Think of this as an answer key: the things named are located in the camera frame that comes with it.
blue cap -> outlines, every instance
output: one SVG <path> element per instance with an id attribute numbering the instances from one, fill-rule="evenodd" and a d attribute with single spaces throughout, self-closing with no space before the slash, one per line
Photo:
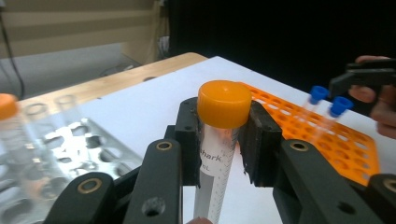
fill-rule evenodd
<path id="1" fill-rule="evenodd" d="M 309 103 L 311 105 L 316 105 L 319 101 L 326 98 L 329 91 L 321 86 L 313 86 L 311 92 L 309 93 L 311 94 L 311 97 L 309 98 Z"/>
<path id="2" fill-rule="evenodd" d="M 345 97 L 336 96 L 332 101 L 332 106 L 330 107 L 330 115 L 333 118 L 338 118 L 346 110 L 352 108 L 353 103 Z"/>

orange cap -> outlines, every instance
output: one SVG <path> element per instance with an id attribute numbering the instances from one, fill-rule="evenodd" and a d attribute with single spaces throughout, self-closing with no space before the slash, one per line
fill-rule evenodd
<path id="1" fill-rule="evenodd" d="M 17 98 L 11 94 L 0 93 L 0 120 L 14 117 L 18 111 Z"/>
<path id="2" fill-rule="evenodd" d="M 222 129 L 239 128 L 248 120 L 251 92 L 242 84 L 215 80 L 198 92 L 198 116 L 202 122 Z"/>

hand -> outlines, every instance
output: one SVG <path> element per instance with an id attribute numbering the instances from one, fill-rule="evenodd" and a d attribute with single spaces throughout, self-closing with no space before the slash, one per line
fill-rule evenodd
<path id="1" fill-rule="evenodd" d="M 356 59 L 356 63 L 368 60 L 388 59 L 384 56 L 364 55 Z M 352 86 L 349 94 L 365 103 L 375 100 L 375 92 L 363 86 Z M 378 103 L 374 106 L 370 117 L 377 122 L 377 131 L 386 137 L 396 139 L 396 88 L 394 86 L 383 86 L 378 97 Z"/>
<path id="2" fill-rule="evenodd" d="M 189 221 L 187 224 L 212 224 L 212 222 L 204 217 L 198 217 Z"/>

orange screw cap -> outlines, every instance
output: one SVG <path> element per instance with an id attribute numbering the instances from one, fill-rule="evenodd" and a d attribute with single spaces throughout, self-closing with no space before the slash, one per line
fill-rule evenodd
<path id="1" fill-rule="evenodd" d="M 17 98 L 11 94 L 0 93 L 0 120 L 14 117 L 18 111 Z"/>
<path id="2" fill-rule="evenodd" d="M 234 129 L 244 125 L 250 105 L 250 90 L 237 82 L 209 81 L 198 92 L 198 116 L 202 122 L 216 128 Z"/>

